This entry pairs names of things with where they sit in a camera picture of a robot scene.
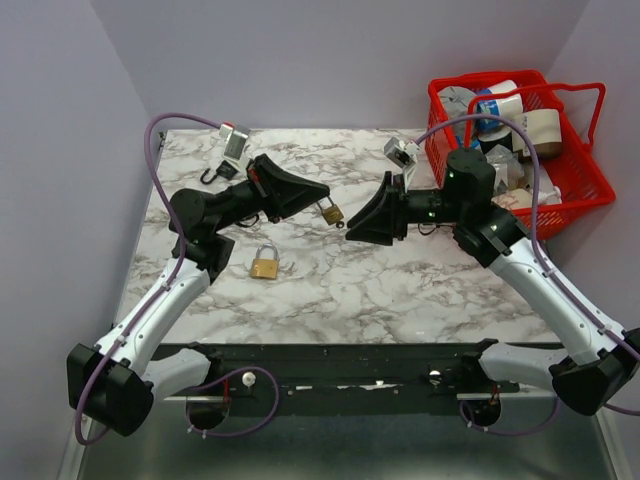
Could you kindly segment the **small brass padlock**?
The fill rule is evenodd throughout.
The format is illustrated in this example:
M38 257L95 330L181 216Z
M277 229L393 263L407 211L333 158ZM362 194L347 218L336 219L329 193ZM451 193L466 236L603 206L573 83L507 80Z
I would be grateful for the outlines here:
M342 210L330 197L323 198L316 205L328 225L336 227L337 222L344 222Z

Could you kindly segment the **large brass padlock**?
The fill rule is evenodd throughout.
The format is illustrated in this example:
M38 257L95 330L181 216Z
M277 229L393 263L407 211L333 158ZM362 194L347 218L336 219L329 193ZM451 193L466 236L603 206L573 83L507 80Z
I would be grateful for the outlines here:
M279 251L270 243L261 245L255 253L249 275L254 279L275 280L279 269Z

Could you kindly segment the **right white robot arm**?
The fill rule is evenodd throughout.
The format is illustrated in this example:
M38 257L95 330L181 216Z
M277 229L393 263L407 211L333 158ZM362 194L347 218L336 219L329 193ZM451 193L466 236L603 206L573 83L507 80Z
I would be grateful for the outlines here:
M573 411L591 416L639 367L639 332L600 312L555 269L530 230L492 200L495 170L478 150L447 157L441 188L408 190L386 173L375 196L347 223L350 241L390 246L411 224L450 224L458 246L508 283L555 333L556 350L488 341L460 367L480 392L509 381L554 392Z

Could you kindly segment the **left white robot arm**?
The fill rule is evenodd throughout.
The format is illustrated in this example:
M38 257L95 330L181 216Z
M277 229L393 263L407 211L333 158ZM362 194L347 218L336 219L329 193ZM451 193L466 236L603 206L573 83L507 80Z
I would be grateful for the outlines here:
M76 345L67 357L68 398L76 416L129 436L157 402L190 388L214 393L222 372L206 354L183 347L162 360L153 355L226 268L235 242L222 230L256 214L277 223L329 195L328 185L260 155L250 161L246 180L219 193L183 188L168 197L169 228L178 239L160 277L106 335L92 346Z

